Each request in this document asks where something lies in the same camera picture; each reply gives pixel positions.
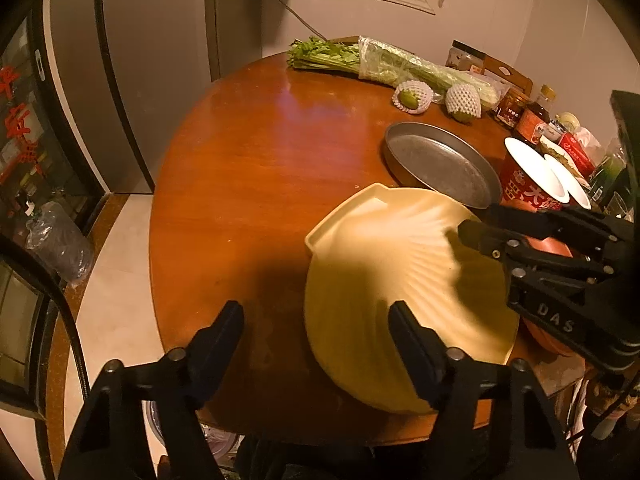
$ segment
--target metal pan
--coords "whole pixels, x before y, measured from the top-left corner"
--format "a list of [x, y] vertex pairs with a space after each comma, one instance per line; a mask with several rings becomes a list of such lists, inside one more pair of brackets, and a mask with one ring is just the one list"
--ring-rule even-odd
[[398, 123], [385, 133], [383, 156], [403, 186], [426, 187], [467, 207], [500, 202], [502, 186], [494, 168], [454, 134], [422, 123]]

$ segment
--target red packet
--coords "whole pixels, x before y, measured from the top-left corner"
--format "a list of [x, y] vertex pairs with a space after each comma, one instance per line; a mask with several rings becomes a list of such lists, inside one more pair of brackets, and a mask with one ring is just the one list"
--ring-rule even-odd
[[591, 176], [591, 173], [595, 171], [596, 167], [591, 162], [589, 156], [584, 152], [580, 142], [575, 140], [575, 137], [567, 132], [562, 135], [562, 137], [560, 137], [558, 145], [561, 148], [564, 148], [564, 150], [574, 160], [578, 171], [580, 171], [582, 176], [588, 180]]

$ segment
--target brown floor border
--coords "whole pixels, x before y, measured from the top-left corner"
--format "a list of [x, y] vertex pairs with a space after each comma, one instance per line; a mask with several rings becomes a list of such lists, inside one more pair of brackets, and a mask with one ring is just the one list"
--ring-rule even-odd
[[[111, 228], [115, 224], [118, 215], [122, 211], [128, 194], [110, 195], [100, 214], [91, 227], [88, 239], [94, 245], [95, 258], [100, 254]], [[65, 289], [65, 297], [74, 315], [78, 316], [82, 298], [91, 274], [76, 288], [68, 286]], [[65, 453], [65, 380], [66, 365], [69, 358], [69, 339], [60, 320], [56, 322], [56, 327], [51, 341], [49, 353], [49, 368], [47, 371], [47, 397], [46, 397], [46, 417], [47, 433], [49, 441], [49, 453], [55, 475], [58, 476], [62, 457]]]

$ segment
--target white lid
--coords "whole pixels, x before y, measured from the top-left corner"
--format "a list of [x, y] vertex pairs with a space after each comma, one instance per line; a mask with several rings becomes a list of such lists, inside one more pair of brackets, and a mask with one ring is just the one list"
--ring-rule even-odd
[[569, 202], [569, 192], [539, 153], [513, 137], [504, 139], [504, 145], [525, 173], [550, 197], [562, 204]]
[[591, 210], [591, 202], [589, 197], [582, 189], [580, 183], [571, 174], [571, 172], [565, 168], [561, 162], [555, 160], [551, 155], [545, 155], [546, 163], [551, 167], [551, 170], [556, 174], [560, 183], [574, 197], [575, 201], [583, 208]]

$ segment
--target wooden table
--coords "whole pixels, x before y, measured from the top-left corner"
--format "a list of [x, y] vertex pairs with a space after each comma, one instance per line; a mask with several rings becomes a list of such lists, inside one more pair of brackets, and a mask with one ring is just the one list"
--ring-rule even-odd
[[[244, 306], [245, 332], [201, 413], [217, 427], [306, 444], [398, 444], [430, 434], [434, 416], [380, 412], [335, 386], [303, 324], [303, 239], [359, 189], [394, 184], [380, 157], [390, 124], [441, 126], [496, 170], [504, 158], [508, 133], [490, 118], [465, 126], [437, 105], [415, 118], [391, 95], [374, 83], [289, 70], [280, 55], [216, 81], [178, 129], [154, 197], [152, 293], [166, 350], [186, 345], [226, 300]], [[558, 367], [522, 330], [513, 356]], [[487, 419], [484, 404], [477, 422]]]

